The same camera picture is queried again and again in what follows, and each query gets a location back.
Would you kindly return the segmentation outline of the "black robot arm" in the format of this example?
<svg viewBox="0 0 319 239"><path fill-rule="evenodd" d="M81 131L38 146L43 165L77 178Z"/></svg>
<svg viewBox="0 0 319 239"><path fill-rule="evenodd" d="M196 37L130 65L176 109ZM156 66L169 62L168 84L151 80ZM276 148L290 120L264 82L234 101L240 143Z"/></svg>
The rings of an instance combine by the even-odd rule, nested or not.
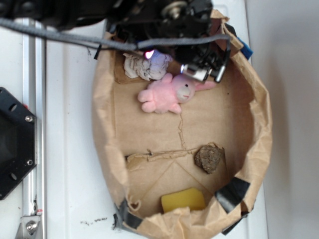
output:
<svg viewBox="0 0 319 239"><path fill-rule="evenodd" d="M10 30L99 50L158 50L198 81L220 82L231 38L213 32L210 0L3 0Z"/></svg>

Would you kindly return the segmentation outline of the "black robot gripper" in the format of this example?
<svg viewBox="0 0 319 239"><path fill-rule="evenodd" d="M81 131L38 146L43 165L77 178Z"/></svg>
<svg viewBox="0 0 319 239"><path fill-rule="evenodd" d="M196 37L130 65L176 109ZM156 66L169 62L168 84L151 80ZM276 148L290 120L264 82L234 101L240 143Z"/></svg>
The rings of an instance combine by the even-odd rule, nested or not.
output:
<svg viewBox="0 0 319 239"><path fill-rule="evenodd" d="M230 58L230 38L213 33L210 0L109 0L106 16L127 52L151 59L164 53L181 64L180 73L220 83Z"/></svg>

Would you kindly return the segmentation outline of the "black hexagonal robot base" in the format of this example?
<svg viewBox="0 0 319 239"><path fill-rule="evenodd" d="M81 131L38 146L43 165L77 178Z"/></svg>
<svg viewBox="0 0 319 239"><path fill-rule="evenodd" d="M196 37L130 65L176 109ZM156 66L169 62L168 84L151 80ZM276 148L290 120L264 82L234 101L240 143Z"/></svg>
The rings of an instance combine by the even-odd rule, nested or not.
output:
<svg viewBox="0 0 319 239"><path fill-rule="evenodd" d="M0 89L0 199L35 167L36 117L7 89Z"/></svg>

